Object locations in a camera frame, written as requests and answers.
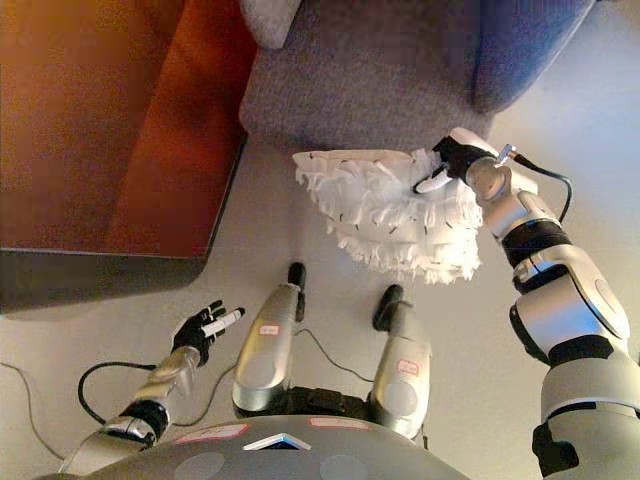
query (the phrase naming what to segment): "floor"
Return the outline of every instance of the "floor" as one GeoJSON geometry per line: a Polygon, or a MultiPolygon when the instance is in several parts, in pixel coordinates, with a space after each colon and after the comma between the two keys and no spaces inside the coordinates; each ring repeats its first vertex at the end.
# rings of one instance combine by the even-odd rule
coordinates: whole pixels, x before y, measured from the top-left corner
{"type": "MultiPolygon", "coordinates": [[[[532,160],[574,179],[576,205],[566,220],[570,237],[607,275],[640,332],[640,5],[602,2],[536,85],[498,115],[490,142],[518,145],[532,160]]],[[[384,288],[394,281],[370,274],[336,247],[320,214],[294,180],[291,152],[252,141],[244,152],[211,259],[188,287],[164,293],[25,311],[0,322],[2,361],[28,373],[42,435],[68,454],[97,424],[76,400],[76,382],[94,363],[157,362],[170,348],[175,325],[207,302],[242,305],[247,320],[215,344],[183,417],[206,402],[219,373],[232,364],[250,318],[286,277],[288,264],[307,265],[307,318],[336,361],[371,376],[385,335],[370,327],[384,288]]],[[[562,188],[541,181],[547,202],[559,206],[562,188]]],[[[540,478],[530,452],[539,422],[546,369],[525,355],[507,320],[516,298],[503,253],[486,232],[484,265],[471,282],[425,286],[406,282],[428,323],[434,350],[426,432],[430,448],[477,480],[540,478]]],[[[630,342],[637,358],[640,334],[630,342]]],[[[293,381],[364,396],[367,385],[328,364],[311,340],[295,341],[293,381]]],[[[103,371],[87,385],[87,399],[104,416],[126,405],[144,373],[103,371]]],[[[34,439],[25,392],[12,372],[0,371],[0,474],[31,478],[59,462],[34,439]]],[[[226,379],[203,425],[233,418],[226,379]]],[[[188,429],[175,428],[167,438],[188,429]]]]}

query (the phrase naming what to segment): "white feather duster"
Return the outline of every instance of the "white feather duster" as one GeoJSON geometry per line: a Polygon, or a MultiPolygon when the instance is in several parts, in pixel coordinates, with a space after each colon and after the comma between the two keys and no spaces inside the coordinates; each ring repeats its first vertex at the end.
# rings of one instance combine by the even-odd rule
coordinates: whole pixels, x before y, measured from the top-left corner
{"type": "Polygon", "coordinates": [[[470,280],[479,267],[482,211],[473,191],[451,180],[427,193],[413,186],[440,166],[424,149],[333,150],[293,156],[296,179],[327,217],[328,233],[378,272],[422,275],[426,283],[470,280]]]}

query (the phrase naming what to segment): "couch cushion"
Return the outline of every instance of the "couch cushion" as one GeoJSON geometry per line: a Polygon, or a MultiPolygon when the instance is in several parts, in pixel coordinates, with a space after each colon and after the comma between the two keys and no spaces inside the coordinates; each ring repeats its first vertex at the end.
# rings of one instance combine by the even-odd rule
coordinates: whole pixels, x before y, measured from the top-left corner
{"type": "Polygon", "coordinates": [[[305,0],[284,48],[261,50],[241,108],[254,136],[304,149],[431,146],[471,106],[480,2],[305,0]]]}
{"type": "Polygon", "coordinates": [[[553,63],[595,0],[486,0],[474,88],[479,112],[504,110],[553,63]]]}

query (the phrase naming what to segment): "black cable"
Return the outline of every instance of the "black cable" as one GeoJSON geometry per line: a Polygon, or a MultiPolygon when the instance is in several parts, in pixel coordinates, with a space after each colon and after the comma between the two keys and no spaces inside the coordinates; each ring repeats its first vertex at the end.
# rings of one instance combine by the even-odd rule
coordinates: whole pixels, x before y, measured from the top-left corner
{"type": "Polygon", "coordinates": [[[311,338],[313,338],[313,341],[316,342],[316,345],[318,346],[320,351],[323,353],[323,355],[326,357],[326,359],[329,360],[329,362],[334,367],[339,368],[340,370],[344,370],[345,372],[349,372],[349,373],[355,375],[356,377],[358,377],[363,382],[373,383],[373,380],[370,380],[368,378],[363,377],[362,375],[360,375],[355,370],[352,370],[352,369],[347,368],[347,367],[343,367],[342,365],[339,365],[335,361],[333,361],[333,359],[329,356],[329,354],[326,352],[326,350],[322,347],[322,345],[320,344],[320,341],[316,338],[316,336],[313,334],[313,332],[311,330],[309,330],[308,328],[303,328],[302,330],[297,331],[295,333],[295,336],[297,337],[301,333],[308,333],[311,336],[311,338]]]}
{"type": "Polygon", "coordinates": [[[94,365],[93,367],[91,367],[89,370],[87,370],[82,374],[82,376],[80,377],[80,380],[78,381],[78,401],[80,402],[80,405],[82,405],[82,408],[84,409],[84,411],[87,412],[96,422],[98,422],[101,425],[104,425],[107,422],[104,418],[102,418],[100,415],[94,412],[93,409],[87,403],[87,401],[84,399],[84,382],[87,380],[89,375],[91,375],[93,372],[95,372],[100,368],[105,368],[105,367],[128,367],[128,368],[138,368],[140,370],[151,371],[156,368],[156,365],[141,365],[139,363],[130,363],[130,362],[103,362],[103,363],[94,365]]]}
{"type": "Polygon", "coordinates": [[[534,172],[540,173],[542,175],[546,175],[547,177],[560,180],[567,186],[567,199],[564,202],[562,213],[558,217],[558,220],[560,221],[560,223],[562,223],[562,221],[564,220],[564,217],[567,215],[567,212],[569,211],[569,207],[571,206],[571,202],[573,200],[573,184],[571,183],[571,180],[568,177],[565,177],[564,175],[560,175],[559,173],[552,172],[551,170],[547,170],[546,168],[537,166],[536,164],[528,160],[524,155],[521,155],[519,153],[515,157],[513,157],[513,161],[516,163],[519,163],[525,168],[528,168],[529,170],[533,170],[534,172]]]}
{"type": "Polygon", "coordinates": [[[4,363],[4,362],[0,362],[0,365],[2,365],[3,367],[6,367],[6,368],[10,368],[11,370],[14,370],[18,375],[20,375],[20,378],[22,379],[22,383],[24,383],[24,387],[27,390],[27,405],[29,407],[29,423],[31,424],[31,430],[33,430],[33,433],[36,436],[36,438],[40,441],[42,446],[49,451],[49,453],[51,455],[56,457],[58,460],[64,460],[64,457],[62,455],[60,455],[58,452],[56,452],[53,448],[51,448],[47,444],[47,442],[44,441],[44,438],[42,438],[42,436],[40,435],[40,433],[36,429],[35,423],[33,422],[33,410],[32,410],[32,407],[31,407],[31,389],[29,388],[29,383],[27,382],[27,377],[24,374],[24,372],[22,371],[22,369],[14,366],[14,365],[9,365],[8,363],[4,363]]]}
{"type": "Polygon", "coordinates": [[[230,367],[228,367],[224,372],[222,372],[220,374],[220,376],[216,380],[216,383],[213,386],[213,390],[211,390],[211,395],[209,396],[209,401],[207,402],[207,406],[205,407],[205,409],[202,411],[202,413],[197,418],[195,418],[194,420],[191,420],[190,422],[174,423],[174,425],[176,427],[193,427],[194,425],[197,425],[198,423],[200,423],[202,421],[202,419],[209,412],[209,408],[211,408],[211,404],[213,403],[213,397],[215,397],[216,391],[218,390],[218,387],[220,386],[220,383],[222,382],[222,379],[225,376],[227,376],[227,374],[229,372],[231,372],[234,368],[236,368],[236,364],[235,363],[233,365],[231,365],[230,367]]]}

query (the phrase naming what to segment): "white label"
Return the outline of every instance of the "white label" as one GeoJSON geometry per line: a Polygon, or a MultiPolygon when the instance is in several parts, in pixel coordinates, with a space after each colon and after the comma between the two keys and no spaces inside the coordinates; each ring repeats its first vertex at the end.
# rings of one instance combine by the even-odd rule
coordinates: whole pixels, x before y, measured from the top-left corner
{"type": "Polygon", "coordinates": [[[356,430],[371,428],[366,423],[351,418],[317,417],[310,418],[309,423],[317,428],[354,428],[356,430]]]}
{"type": "Polygon", "coordinates": [[[400,360],[398,362],[398,371],[401,373],[408,373],[409,375],[415,375],[416,377],[420,373],[420,367],[415,362],[410,360],[400,360]]]}
{"type": "Polygon", "coordinates": [[[263,325],[260,327],[260,335],[270,335],[272,337],[277,337],[279,333],[279,325],[263,325]]]}
{"type": "Polygon", "coordinates": [[[216,440],[222,438],[233,438],[241,435],[249,428],[246,423],[238,423],[234,425],[222,425],[220,427],[211,427],[198,432],[190,433],[184,437],[180,437],[175,443],[201,442],[204,440],[216,440]]]}

